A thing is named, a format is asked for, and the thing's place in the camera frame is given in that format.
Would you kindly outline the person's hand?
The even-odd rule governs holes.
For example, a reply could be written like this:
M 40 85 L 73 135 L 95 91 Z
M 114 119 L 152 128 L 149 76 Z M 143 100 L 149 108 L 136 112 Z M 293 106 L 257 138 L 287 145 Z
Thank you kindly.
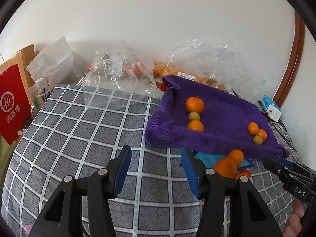
M 304 216 L 304 214 L 304 204 L 300 200 L 295 199 L 293 203 L 292 214 L 290 215 L 283 231 L 284 237 L 296 237 L 300 233 L 303 228 L 300 220 Z

